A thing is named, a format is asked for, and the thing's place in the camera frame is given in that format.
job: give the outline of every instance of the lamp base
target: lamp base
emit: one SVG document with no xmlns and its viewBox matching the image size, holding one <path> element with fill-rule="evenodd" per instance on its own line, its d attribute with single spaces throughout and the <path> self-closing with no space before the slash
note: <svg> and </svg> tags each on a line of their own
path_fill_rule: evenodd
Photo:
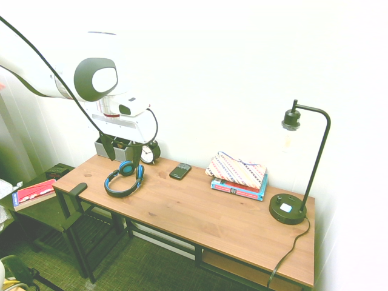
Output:
<svg viewBox="0 0 388 291">
<path fill-rule="evenodd" d="M 290 194 L 277 194 L 271 198 L 269 212 L 279 222 L 295 225 L 306 217 L 307 209 L 304 206 L 300 211 L 302 201 Z"/>
</svg>

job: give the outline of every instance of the alarm clock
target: alarm clock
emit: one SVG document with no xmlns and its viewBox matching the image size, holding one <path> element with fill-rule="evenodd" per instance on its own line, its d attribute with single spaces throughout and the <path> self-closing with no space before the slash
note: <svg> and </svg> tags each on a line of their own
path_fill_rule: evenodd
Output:
<svg viewBox="0 0 388 291">
<path fill-rule="evenodd" d="M 140 159 L 146 164 L 154 164 L 155 160 L 160 157 L 160 147 L 157 141 L 146 144 L 141 149 Z"/>
</svg>

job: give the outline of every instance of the smartphone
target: smartphone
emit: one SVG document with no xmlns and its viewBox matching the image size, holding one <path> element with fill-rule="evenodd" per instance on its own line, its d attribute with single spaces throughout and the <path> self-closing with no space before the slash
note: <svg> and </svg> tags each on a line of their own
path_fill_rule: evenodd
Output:
<svg viewBox="0 0 388 291">
<path fill-rule="evenodd" d="M 182 180 L 183 177 L 185 177 L 185 175 L 191 170 L 191 168 L 192 166 L 181 162 L 175 167 L 175 169 L 171 171 L 170 177 L 173 179 Z"/>
</svg>

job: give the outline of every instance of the lower shelf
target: lower shelf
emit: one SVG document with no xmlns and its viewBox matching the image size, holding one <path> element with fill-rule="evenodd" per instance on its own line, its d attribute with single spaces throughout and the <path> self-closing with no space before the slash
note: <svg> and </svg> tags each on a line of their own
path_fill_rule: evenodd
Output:
<svg viewBox="0 0 388 291">
<path fill-rule="evenodd" d="M 253 269 L 244 264 L 240 264 L 231 259 L 217 255 L 213 252 L 204 250 L 202 253 L 201 267 L 207 270 L 211 270 L 219 275 L 226 277 L 233 277 L 234 280 L 254 287 L 260 290 L 260 286 L 263 286 L 262 290 L 267 290 L 266 286 L 270 275 L 259 270 Z M 287 281 L 283 281 L 279 278 L 273 278 L 270 288 L 276 291 L 302 291 L 303 288 Z"/>
</svg>

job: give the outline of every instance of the gray bin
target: gray bin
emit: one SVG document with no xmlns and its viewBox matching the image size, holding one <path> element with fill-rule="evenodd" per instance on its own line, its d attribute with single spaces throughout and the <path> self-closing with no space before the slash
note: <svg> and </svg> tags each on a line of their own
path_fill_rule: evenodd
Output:
<svg viewBox="0 0 388 291">
<path fill-rule="evenodd" d="M 121 138 L 115 138 L 115 140 L 123 142 L 125 144 L 128 144 L 129 141 L 126 139 L 121 139 Z M 95 141 L 95 147 L 97 151 L 97 155 L 103 156 L 105 158 L 109 158 L 107 152 L 104 149 L 104 146 L 101 143 L 101 139 L 97 139 Z M 115 149 L 115 154 L 116 154 L 116 161 L 119 162 L 124 162 L 124 161 L 132 161 L 133 160 L 133 149 L 131 147 L 126 147 L 124 149 L 119 149 L 117 147 L 117 144 L 113 144 L 113 148 Z"/>
</svg>

